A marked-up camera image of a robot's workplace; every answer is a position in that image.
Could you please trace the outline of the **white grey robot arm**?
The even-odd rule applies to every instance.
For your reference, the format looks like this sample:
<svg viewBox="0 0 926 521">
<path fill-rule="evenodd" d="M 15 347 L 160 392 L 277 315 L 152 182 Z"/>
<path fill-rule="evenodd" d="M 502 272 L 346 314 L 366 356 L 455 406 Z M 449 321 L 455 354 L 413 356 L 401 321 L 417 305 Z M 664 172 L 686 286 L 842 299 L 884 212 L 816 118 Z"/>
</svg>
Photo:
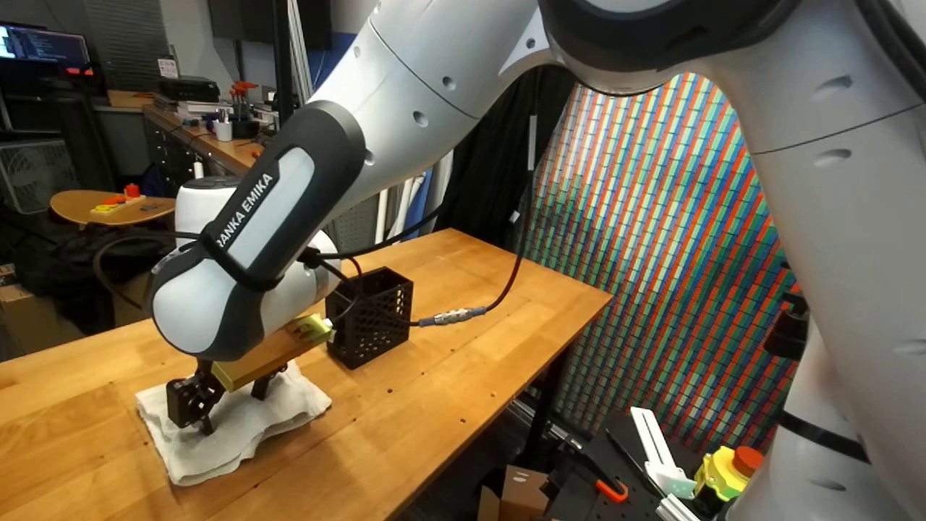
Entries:
<svg viewBox="0 0 926 521">
<path fill-rule="evenodd" d="M 379 0 L 223 210 L 152 272 L 160 335 L 255 351 L 322 301 L 300 254 L 437 165 L 536 69 L 737 118 L 811 308 L 764 469 L 718 521 L 926 521 L 926 0 Z"/>
</svg>

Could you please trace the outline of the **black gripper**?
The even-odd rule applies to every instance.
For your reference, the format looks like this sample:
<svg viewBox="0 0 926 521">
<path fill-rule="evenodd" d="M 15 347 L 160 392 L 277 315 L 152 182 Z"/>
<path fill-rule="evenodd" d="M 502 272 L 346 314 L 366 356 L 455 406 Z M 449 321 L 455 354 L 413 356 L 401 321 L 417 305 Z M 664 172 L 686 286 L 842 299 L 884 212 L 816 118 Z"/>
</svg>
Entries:
<svg viewBox="0 0 926 521">
<path fill-rule="evenodd" d="M 270 395 L 270 382 L 275 379 L 275 373 L 258 376 L 251 382 L 251 396 L 255 401 L 265 401 Z M 220 404 L 220 396 L 225 395 L 223 382 L 210 373 L 207 362 L 200 362 L 197 372 L 187 379 L 171 379 L 164 386 L 164 396 L 167 396 L 167 419 L 177 430 L 184 425 L 200 425 L 200 435 L 213 435 L 213 424 L 210 424 L 210 408 Z"/>
</svg>

